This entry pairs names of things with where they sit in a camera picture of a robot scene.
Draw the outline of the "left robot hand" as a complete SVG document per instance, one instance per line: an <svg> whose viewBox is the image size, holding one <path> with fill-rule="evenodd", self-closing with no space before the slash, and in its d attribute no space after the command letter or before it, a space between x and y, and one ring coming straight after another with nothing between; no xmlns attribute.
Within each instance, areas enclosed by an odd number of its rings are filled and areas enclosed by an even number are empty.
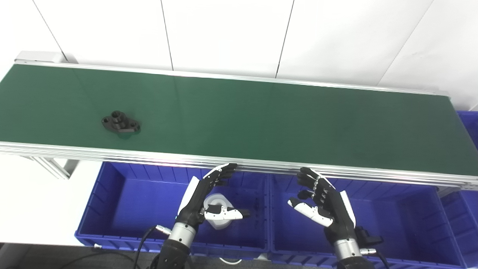
<svg viewBox="0 0 478 269"><path fill-rule="evenodd" d="M231 178L237 166L237 163L222 164L214 167L202 179L192 179L190 183L193 184L193 189L189 194L184 194L184 197L189 199L184 203L184 206L180 207L176 222L198 228L205 220L232 221L248 218L250 211L247 209L213 204L204 206L204 201L212 189L222 183L222 179Z"/></svg>

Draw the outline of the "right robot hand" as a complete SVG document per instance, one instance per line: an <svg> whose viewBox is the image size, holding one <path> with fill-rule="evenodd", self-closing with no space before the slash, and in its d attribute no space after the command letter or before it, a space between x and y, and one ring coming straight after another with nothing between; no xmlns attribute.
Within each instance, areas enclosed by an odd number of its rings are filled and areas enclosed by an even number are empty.
<svg viewBox="0 0 478 269"><path fill-rule="evenodd" d="M309 167L301 167L297 183L306 189L297 197L290 197L289 206L324 227L330 244L340 240L356 240L356 219L348 195L336 187L321 173Z"/></svg>

